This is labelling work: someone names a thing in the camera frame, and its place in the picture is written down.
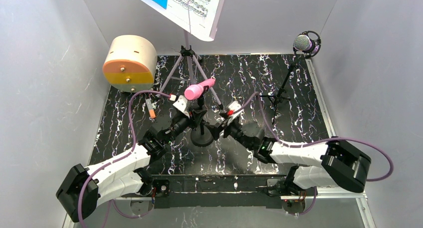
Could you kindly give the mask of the black tripod microphone stand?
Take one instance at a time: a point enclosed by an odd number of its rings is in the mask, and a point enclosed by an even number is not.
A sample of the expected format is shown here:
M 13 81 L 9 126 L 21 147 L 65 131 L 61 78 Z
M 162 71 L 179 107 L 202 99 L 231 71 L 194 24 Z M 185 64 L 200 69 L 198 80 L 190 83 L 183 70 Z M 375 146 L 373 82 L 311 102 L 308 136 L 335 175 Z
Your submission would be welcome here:
M 282 83 L 282 85 L 279 87 L 277 93 L 274 95 L 260 95 L 260 98 L 267 98 L 270 103 L 271 103 L 271 107 L 274 108 L 274 113 L 273 113 L 273 117 L 272 117 L 272 124 L 274 124 L 275 119 L 276 119 L 276 114 L 278 111 L 278 105 L 283 101 L 283 100 L 287 100 L 290 101 L 289 97 L 283 96 L 283 93 L 286 92 L 285 86 L 290 78 L 290 75 L 292 74 L 293 70 L 297 67 L 298 65 L 298 57 L 297 55 L 294 56 L 293 61 L 288 64 L 288 73 L 284 78 L 284 81 Z

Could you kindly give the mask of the black round-base desktop mic stand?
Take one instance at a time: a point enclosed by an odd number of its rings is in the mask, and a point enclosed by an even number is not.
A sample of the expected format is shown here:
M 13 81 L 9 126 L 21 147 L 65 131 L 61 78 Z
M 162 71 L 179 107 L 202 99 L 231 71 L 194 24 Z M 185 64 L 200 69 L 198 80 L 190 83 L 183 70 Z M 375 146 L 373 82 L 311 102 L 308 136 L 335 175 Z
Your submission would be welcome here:
M 195 107 L 193 111 L 204 109 L 204 103 L 205 100 L 204 96 L 202 95 L 197 99 L 197 107 Z M 210 131 L 204 127 L 203 122 L 205 122 L 204 119 L 201 121 L 198 127 L 193 128 L 191 131 L 191 141 L 195 146 L 198 147 L 206 147 L 214 141 Z

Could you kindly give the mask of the pink microphone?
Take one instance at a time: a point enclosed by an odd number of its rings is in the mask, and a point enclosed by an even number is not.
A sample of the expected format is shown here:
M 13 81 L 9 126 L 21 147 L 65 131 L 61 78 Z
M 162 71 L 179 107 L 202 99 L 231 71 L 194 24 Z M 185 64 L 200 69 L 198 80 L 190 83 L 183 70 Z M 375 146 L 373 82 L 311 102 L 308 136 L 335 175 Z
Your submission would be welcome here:
M 188 100 L 200 98 L 205 92 L 209 91 L 215 84 L 214 78 L 209 78 L 201 83 L 190 85 L 185 91 L 184 96 Z

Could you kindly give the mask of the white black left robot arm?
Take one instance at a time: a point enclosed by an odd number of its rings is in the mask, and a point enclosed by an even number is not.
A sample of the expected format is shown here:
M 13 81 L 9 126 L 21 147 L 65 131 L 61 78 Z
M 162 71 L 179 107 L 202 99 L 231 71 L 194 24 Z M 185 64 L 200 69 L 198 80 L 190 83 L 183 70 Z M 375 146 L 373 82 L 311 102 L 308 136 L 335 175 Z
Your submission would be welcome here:
M 188 128 L 200 124 L 207 110 L 177 111 L 173 117 L 159 116 L 135 147 L 106 161 L 84 167 L 73 166 L 56 192 L 66 213 L 75 223 L 89 217 L 102 203 L 121 195 L 139 193 L 148 179 L 139 170 L 167 153 L 170 143 Z

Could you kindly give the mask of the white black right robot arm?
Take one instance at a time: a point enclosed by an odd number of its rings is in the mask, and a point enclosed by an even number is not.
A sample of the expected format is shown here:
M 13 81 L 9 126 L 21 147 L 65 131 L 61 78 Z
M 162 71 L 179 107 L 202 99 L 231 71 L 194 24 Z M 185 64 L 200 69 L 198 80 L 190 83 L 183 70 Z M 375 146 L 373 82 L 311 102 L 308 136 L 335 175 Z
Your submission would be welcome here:
M 205 126 L 215 140 L 231 136 L 262 163 L 291 164 L 287 175 L 268 191 L 287 195 L 319 186 L 339 186 L 353 193 L 365 189 L 371 158 L 347 141 L 331 138 L 312 145 L 281 144 L 266 137 L 264 129 L 255 122 L 241 125 L 234 120 Z

